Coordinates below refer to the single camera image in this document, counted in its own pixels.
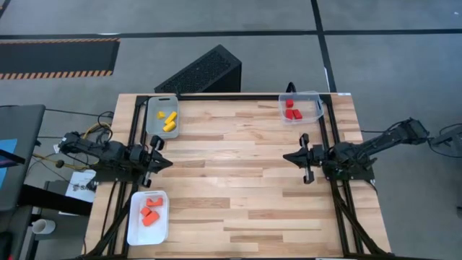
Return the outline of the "black aluminium frame rail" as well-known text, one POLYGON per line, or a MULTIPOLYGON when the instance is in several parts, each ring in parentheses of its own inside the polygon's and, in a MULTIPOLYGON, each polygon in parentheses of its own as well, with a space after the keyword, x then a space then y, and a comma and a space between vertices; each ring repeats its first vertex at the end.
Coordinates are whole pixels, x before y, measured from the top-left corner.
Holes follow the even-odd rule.
MULTIPOLYGON (((144 127, 148 103, 146 95, 121 94, 115 108, 113 139, 124 144, 145 143, 144 127)), ((85 234, 86 253, 78 260, 123 260, 128 257, 129 209, 131 196, 139 190, 136 183, 102 183, 85 234)))
MULTIPOLYGON (((279 94, 275 95, 243 95, 243 93, 235 93, 236 95, 180 95, 178 96, 148 96, 138 95, 136 97, 136 104, 142 104, 150 98, 168 98, 176 97, 179 101, 197 101, 197 100, 278 100, 279 94)), ((323 102, 331 102, 330 94, 320 94, 323 102)))
MULTIPOLYGON (((319 119, 322 144, 341 140, 361 141, 357 115, 350 97, 323 94, 326 114, 319 119)), ((356 178, 328 178, 334 202, 341 256, 353 260, 378 260, 392 256, 378 195, 356 178)))

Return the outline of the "black hazard-striped floor mat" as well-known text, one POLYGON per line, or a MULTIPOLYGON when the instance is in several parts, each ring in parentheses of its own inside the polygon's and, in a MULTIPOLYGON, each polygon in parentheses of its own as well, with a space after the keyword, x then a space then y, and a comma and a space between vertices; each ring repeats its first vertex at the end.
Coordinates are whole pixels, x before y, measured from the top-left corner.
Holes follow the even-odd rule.
POLYGON ((108 77, 119 38, 0 41, 0 80, 108 77))

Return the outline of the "white cup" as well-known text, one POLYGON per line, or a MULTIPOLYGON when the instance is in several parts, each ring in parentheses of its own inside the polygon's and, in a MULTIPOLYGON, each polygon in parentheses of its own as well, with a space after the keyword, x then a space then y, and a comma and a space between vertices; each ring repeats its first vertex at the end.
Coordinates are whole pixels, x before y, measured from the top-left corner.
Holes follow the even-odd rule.
POLYGON ((48 235, 56 229, 53 220, 39 219, 32 223, 32 232, 36 235, 48 235))

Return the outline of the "black perforated box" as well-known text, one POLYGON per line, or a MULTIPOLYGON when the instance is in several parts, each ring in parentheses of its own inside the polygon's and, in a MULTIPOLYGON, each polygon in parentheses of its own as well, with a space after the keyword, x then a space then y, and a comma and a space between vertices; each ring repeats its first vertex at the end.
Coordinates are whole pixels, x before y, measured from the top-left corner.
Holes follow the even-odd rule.
POLYGON ((155 93, 241 92, 242 62, 217 45, 155 87, 155 93))

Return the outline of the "orange rectangular block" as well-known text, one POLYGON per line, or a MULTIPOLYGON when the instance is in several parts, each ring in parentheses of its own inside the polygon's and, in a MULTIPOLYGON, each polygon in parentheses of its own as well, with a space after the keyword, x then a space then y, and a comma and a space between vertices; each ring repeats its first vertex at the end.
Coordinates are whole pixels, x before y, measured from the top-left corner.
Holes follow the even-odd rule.
POLYGON ((154 224, 160 218, 159 214, 156 211, 150 212, 146 216, 144 216, 142 223, 145 227, 149 227, 150 225, 154 224))

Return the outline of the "white plastic bin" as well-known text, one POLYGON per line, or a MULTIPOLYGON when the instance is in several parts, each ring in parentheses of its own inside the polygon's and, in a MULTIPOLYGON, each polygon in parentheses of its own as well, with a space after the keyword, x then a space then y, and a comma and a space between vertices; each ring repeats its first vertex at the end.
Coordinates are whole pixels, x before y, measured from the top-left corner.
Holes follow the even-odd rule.
POLYGON ((168 237, 169 230, 169 199, 164 191, 138 191, 131 197, 129 210, 127 242, 130 246, 158 245, 168 237), (151 212, 156 211, 160 218, 149 227, 142 223, 144 216, 140 211, 146 205, 148 198, 162 197, 164 204, 161 207, 149 207, 151 212))

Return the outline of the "grey plastic bin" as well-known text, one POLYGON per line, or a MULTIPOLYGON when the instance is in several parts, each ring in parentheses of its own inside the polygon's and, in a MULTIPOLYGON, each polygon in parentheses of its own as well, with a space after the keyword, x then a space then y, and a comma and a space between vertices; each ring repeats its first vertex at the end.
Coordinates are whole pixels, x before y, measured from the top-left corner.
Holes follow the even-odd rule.
POLYGON ((150 98, 147 110, 146 132, 149 135, 157 135, 163 139, 176 138, 179 135, 179 112, 178 99, 176 97, 150 98), (164 119, 157 118, 158 111, 163 111, 165 113, 164 119), (162 128, 166 125, 165 120, 173 111, 178 113, 176 119, 174 120, 174 122, 176 122, 176 127, 171 132, 164 132, 162 128))

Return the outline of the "white printed paper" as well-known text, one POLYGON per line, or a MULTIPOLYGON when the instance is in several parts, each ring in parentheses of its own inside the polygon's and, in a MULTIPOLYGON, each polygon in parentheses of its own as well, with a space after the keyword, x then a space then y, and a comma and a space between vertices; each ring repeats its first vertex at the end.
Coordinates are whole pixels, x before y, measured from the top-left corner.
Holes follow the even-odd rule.
POLYGON ((93 203, 95 192, 87 188, 87 184, 95 177, 95 171, 73 172, 65 196, 93 203))

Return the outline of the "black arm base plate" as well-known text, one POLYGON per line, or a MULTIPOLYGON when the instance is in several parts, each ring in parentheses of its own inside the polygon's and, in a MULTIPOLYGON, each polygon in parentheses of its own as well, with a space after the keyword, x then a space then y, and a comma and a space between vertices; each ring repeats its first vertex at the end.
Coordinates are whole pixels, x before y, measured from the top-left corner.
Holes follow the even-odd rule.
POLYGON ((94 181, 97 182, 137 182, 145 174, 144 171, 134 168, 99 168, 95 172, 94 181))
POLYGON ((327 179, 370 181, 375 178, 372 165, 376 160, 368 156, 331 153, 331 157, 322 162, 321 166, 327 179))

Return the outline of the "blue sheet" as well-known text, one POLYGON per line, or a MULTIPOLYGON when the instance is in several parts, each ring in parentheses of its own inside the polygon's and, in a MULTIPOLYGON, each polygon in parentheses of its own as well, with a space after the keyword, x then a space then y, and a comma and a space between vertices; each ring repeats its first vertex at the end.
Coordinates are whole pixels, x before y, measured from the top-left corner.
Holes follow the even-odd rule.
MULTIPOLYGON (((5 152, 13 154, 16 146, 16 139, 0 140, 0 150, 3 150, 5 152)), ((6 178, 7 169, 12 166, 17 166, 17 163, 3 155, 0 155, 0 188, 2 187, 4 180, 6 178)))

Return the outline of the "clear plastic bin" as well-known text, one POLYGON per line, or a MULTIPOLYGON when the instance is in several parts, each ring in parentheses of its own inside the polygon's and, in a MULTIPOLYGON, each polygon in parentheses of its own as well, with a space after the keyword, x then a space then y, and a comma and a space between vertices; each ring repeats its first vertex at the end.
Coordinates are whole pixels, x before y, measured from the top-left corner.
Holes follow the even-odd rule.
POLYGON ((278 105, 281 121, 286 125, 315 123, 324 114, 320 94, 315 91, 282 93, 279 95, 278 105), (294 101, 292 108, 287 108, 285 105, 285 101, 289 99, 294 101), (302 119, 287 119, 285 117, 286 109, 298 109, 302 114, 302 119))

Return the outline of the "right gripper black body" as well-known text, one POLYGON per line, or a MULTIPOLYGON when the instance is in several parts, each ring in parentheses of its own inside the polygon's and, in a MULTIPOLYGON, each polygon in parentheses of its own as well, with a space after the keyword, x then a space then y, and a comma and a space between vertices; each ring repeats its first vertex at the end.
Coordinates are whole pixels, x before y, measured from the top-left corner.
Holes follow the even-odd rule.
POLYGON ((322 144, 315 144, 312 148, 309 148, 308 144, 309 135, 304 133, 301 136, 302 167, 305 169, 304 184, 310 184, 315 180, 311 167, 321 167, 327 157, 322 144))

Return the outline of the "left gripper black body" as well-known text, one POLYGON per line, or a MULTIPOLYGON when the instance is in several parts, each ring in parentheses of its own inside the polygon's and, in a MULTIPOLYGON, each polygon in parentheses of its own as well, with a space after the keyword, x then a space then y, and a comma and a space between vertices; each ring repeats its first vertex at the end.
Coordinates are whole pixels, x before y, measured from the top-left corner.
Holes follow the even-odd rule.
POLYGON ((152 168, 155 165, 163 165, 165 163, 158 163, 153 160, 153 151, 161 151, 164 147, 165 141, 157 135, 154 135, 150 142, 152 149, 145 149, 145 146, 140 144, 134 145, 129 155, 129 161, 132 164, 131 168, 139 169, 145 172, 145 174, 137 181, 139 185, 144 187, 151 186, 150 175, 152 168))

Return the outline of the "dark grey desk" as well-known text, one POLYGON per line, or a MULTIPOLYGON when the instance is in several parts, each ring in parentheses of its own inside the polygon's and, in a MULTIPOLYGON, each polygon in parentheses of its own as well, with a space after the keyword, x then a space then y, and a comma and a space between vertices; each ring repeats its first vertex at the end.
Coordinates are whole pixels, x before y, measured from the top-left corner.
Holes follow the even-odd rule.
POLYGON ((0 150, 0 155, 17 163, 17 166, 7 169, 6 178, 0 188, 0 212, 9 211, 17 206, 44 112, 44 105, 0 107, 0 140, 17 140, 13 154, 0 150))

